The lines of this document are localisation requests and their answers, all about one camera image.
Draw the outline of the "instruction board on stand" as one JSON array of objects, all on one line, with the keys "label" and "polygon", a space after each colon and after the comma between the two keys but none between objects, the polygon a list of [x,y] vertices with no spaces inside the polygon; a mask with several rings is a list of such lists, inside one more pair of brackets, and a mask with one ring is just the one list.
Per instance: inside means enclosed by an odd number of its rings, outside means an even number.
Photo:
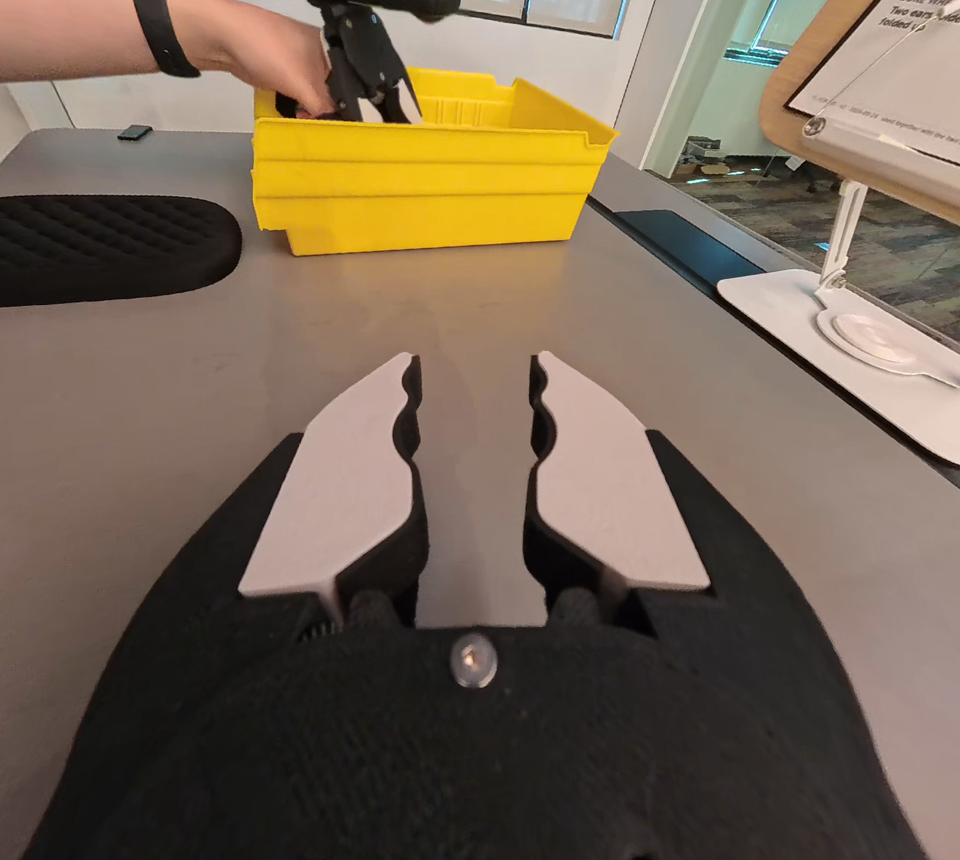
[{"label": "instruction board on stand", "polygon": [[782,86],[791,84],[778,76],[785,61],[764,91],[759,123],[772,144],[840,177],[829,248],[819,273],[726,280],[721,298],[923,453],[957,468],[958,353],[848,287],[846,265],[870,191],[958,224],[959,152],[958,167],[939,165],[786,112]]}]

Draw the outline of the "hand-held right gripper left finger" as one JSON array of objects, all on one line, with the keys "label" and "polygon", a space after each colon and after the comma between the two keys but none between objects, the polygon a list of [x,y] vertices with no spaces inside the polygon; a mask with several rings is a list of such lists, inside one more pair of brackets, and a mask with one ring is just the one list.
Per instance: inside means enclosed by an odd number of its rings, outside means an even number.
[{"label": "hand-held right gripper left finger", "polygon": [[429,555],[421,444],[421,360],[402,352],[347,388],[306,426],[238,592],[309,593],[335,621],[379,591],[413,624]]}]

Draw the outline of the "black elbow rest pad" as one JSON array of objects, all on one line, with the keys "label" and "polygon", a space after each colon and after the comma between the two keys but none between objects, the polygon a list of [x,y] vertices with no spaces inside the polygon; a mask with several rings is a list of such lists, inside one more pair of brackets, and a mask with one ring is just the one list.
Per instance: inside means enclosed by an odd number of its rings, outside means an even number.
[{"label": "black elbow rest pad", "polygon": [[209,201],[163,195],[1,198],[1,307],[170,296],[234,272],[243,236]]}]

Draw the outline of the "person's left forearm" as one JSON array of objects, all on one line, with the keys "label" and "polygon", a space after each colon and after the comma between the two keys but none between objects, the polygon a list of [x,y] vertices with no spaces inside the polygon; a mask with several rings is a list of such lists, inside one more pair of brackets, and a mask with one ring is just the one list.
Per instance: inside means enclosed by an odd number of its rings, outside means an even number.
[{"label": "person's left forearm", "polygon": [[[200,71],[217,0],[167,0],[174,32]],[[4,83],[159,73],[133,0],[1,0]]]}]

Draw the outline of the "black wristband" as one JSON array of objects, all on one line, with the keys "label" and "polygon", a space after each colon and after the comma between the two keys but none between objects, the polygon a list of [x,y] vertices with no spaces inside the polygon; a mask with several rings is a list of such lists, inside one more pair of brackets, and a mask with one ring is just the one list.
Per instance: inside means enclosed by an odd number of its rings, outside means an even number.
[{"label": "black wristband", "polygon": [[158,70],[174,78],[196,79],[201,72],[188,60],[177,37],[167,0],[132,0],[138,23]]}]

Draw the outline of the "person's left hand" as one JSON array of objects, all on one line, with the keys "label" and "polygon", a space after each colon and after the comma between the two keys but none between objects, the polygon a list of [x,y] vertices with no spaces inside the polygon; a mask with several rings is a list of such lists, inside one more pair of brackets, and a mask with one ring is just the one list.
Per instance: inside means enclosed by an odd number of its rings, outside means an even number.
[{"label": "person's left hand", "polygon": [[204,70],[293,99],[314,119],[334,113],[330,62],[318,27],[229,0],[217,0],[205,24]]}]

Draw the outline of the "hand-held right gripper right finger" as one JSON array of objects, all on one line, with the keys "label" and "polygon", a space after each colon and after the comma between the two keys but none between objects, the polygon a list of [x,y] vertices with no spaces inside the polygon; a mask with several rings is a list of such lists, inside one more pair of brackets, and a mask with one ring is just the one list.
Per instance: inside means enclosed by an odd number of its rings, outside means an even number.
[{"label": "hand-held right gripper right finger", "polygon": [[609,622],[630,618],[639,592],[708,592],[709,572],[642,421],[549,351],[532,356],[529,402],[535,456],[523,560],[547,612],[577,589]]}]

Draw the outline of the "dark teal panel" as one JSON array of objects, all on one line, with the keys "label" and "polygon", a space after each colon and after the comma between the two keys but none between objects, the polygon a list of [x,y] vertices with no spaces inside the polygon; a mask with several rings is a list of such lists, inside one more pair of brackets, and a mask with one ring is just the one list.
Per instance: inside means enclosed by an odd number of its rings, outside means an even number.
[{"label": "dark teal panel", "polygon": [[721,282],[763,272],[760,266],[673,211],[618,211],[608,219],[715,302],[723,302],[718,289]]}]

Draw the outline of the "white instruction sheet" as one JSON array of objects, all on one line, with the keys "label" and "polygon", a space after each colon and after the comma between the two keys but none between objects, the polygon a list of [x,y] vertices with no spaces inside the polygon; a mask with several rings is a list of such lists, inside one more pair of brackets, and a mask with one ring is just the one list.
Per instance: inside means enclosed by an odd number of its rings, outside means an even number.
[{"label": "white instruction sheet", "polygon": [[958,167],[958,0],[828,0],[777,75],[786,112]]}]

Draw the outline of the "yellow plastic bin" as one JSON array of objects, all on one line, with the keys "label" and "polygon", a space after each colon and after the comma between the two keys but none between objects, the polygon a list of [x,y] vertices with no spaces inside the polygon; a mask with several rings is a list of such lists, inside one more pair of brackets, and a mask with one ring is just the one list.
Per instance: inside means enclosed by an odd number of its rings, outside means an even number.
[{"label": "yellow plastic bin", "polygon": [[259,228],[296,256],[570,239],[618,132],[522,78],[409,74],[422,124],[285,119],[255,91]]}]

